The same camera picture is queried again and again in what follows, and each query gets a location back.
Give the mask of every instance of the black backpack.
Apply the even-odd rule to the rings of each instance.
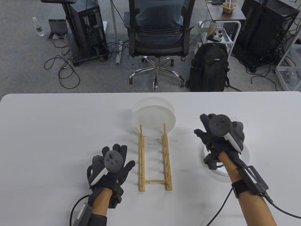
[[[211,42],[200,46],[191,61],[187,87],[192,92],[224,91],[227,78],[228,52],[225,44]]]

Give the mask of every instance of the office chair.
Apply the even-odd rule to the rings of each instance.
[[[167,0],[145,0],[145,1],[167,1]],[[181,61],[185,61],[185,57],[189,53],[189,37],[190,31],[194,27],[195,21],[191,23],[191,15],[194,7],[195,0],[185,0],[181,10],[181,16],[183,17],[183,25],[168,28],[156,28],[156,25],[150,27],[138,26],[136,22],[136,15],[139,14],[139,8],[135,7],[135,0],[129,0],[129,12],[124,13],[124,26],[127,28],[129,36],[129,55],[131,57],[143,56],[142,62],[148,62],[151,64],[150,67],[136,70],[129,77],[129,84],[133,84],[133,77],[137,74],[154,71],[154,92],[158,88],[158,73],[163,71],[172,75],[175,75],[180,79],[179,86],[184,87],[184,79],[182,76],[175,72],[164,68],[163,66],[170,63],[170,66],[174,66],[174,59],[167,57],[163,62],[160,62],[160,56],[180,56]],[[180,39],[175,43],[160,43],[159,45],[150,44],[148,42],[141,42],[137,40],[137,37],[175,37],[176,35],[181,36]],[[152,61],[149,56],[154,56],[155,61]]]

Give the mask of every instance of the plastic water bottle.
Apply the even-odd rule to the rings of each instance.
[[[35,26],[39,36],[45,35],[42,26],[40,25],[40,23],[38,22],[38,20],[35,17],[33,17],[33,25]]]
[[[290,73],[290,83],[292,86],[296,86],[298,84],[298,75],[295,71]]]

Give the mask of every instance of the vr controller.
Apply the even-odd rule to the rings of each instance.
[[[92,167],[94,172],[90,174],[88,182],[90,186],[94,186],[103,175],[107,173],[116,173],[123,165],[123,158],[118,151],[108,151],[102,158],[97,155],[92,159]]]
[[[226,115],[216,115],[209,122],[209,129],[214,136],[229,140],[236,151],[244,149],[244,125],[242,122],[232,122]]]
[[[94,156],[92,165],[88,167],[87,177],[90,186],[96,183],[104,176],[110,173],[116,173],[122,168],[123,158],[118,151],[108,151],[104,156]],[[90,220],[93,207],[88,203],[84,203],[73,226],[87,226]]]

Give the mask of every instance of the gray shirt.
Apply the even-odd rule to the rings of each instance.
[[[148,28],[171,28],[183,25],[181,10],[184,0],[135,0],[135,8],[140,9],[136,16],[138,26]],[[137,35],[137,40],[147,42],[151,45],[164,45],[166,43],[177,42],[181,35],[172,37],[141,37]]]

